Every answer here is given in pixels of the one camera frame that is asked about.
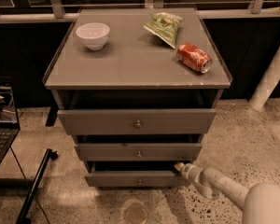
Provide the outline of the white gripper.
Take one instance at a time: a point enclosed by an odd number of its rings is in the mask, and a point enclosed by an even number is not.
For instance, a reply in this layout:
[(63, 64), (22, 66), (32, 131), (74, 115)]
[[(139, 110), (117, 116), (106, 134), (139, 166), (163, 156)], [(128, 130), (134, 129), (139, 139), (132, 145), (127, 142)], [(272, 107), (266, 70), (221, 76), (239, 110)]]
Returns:
[(203, 185), (200, 181), (200, 174), (202, 172), (201, 168), (190, 163), (184, 164), (183, 162), (177, 162), (174, 165), (174, 168), (176, 168), (176, 170), (181, 173), (182, 176), (187, 179), (200, 194), (212, 193), (212, 190)]

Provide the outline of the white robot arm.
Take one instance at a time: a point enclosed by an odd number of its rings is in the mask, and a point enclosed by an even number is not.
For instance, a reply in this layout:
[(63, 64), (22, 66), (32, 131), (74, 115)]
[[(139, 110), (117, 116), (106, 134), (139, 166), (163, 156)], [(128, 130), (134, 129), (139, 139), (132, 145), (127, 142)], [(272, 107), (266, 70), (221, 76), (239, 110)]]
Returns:
[(178, 162), (176, 170), (205, 198), (225, 195), (242, 212), (242, 224), (280, 224), (280, 186), (258, 183), (248, 189), (213, 168)]

